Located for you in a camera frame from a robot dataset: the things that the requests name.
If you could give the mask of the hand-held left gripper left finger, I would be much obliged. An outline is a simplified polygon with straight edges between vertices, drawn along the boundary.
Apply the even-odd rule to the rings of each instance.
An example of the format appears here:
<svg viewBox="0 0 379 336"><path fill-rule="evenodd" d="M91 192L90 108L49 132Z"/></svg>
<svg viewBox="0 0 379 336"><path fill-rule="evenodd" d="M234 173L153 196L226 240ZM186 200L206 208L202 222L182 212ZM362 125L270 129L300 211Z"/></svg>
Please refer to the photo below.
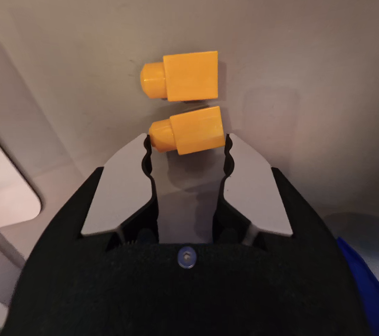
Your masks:
<svg viewBox="0 0 379 336"><path fill-rule="evenodd" d="M141 229L159 236L151 153L150 137L143 133L104 164L81 230L83 236L116 231L123 237L137 237Z"/></svg>

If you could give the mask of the grey desk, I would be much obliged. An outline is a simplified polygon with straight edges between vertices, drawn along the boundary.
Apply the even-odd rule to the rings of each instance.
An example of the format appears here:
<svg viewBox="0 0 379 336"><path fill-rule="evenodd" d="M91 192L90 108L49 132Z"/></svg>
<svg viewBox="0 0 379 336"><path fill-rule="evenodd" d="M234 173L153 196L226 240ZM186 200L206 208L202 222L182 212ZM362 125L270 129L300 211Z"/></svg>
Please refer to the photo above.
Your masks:
<svg viewBox="0 0 379 336"><path fill-rule="evenodd" d="M150 125L140 71L217 50L219 105L378 276L378 0L1 0L1 144L40 215L1 229L22 267L83 181Z"/></svg>

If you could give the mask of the white tilting stand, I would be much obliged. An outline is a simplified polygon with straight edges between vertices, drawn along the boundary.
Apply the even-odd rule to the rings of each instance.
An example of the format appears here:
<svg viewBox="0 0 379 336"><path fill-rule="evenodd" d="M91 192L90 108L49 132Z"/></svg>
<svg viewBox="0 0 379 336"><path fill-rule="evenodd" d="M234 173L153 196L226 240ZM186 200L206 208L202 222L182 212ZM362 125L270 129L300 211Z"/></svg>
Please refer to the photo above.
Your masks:
<svg viewBox="0 0 379 336"><path fill-rule="evenodd" d="M0 150L0 227L34 219L42 205L7 154Z"/></svg>

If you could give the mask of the blue plastic bin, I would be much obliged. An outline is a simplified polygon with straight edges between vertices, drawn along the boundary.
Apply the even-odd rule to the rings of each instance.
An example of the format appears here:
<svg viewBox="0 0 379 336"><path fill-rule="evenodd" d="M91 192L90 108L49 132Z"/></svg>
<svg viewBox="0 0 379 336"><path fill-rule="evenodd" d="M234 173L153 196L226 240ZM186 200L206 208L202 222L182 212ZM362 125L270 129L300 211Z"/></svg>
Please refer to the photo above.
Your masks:
<svg viewBox="0 0 379 336"><path fill-rule="evenodd" d="M379 282L363 258L341 237L337 238L339 248L349 265L368 317L378 320Z"/></svg>

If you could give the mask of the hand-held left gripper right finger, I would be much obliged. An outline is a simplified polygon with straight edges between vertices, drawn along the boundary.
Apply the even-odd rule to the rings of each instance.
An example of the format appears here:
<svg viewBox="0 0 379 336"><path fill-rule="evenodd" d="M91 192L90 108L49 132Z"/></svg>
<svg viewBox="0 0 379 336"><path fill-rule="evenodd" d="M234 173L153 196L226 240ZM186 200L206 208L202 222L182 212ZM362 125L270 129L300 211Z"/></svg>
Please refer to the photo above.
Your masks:
<svg viewBox="0 0 379 336"><path fill-rule="evenodd" d="M236 237L256 237L260 232L292 237L270 163L235 134L227 134L224 154L212 236L221 237L229 229Z"/></svg>

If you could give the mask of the orange one-stud block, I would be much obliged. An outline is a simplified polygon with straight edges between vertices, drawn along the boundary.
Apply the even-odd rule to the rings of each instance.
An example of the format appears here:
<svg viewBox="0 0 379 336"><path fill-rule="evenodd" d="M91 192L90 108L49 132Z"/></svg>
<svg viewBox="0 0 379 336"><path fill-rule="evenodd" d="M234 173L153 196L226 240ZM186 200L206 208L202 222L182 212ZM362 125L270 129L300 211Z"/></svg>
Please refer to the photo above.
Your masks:
<svg viewBox="0 0 379 336"><path fill-rule="evenodd" d="M141 87L150 99L169 102L218 98L218 51L164 55L144 64Z"/></svg>

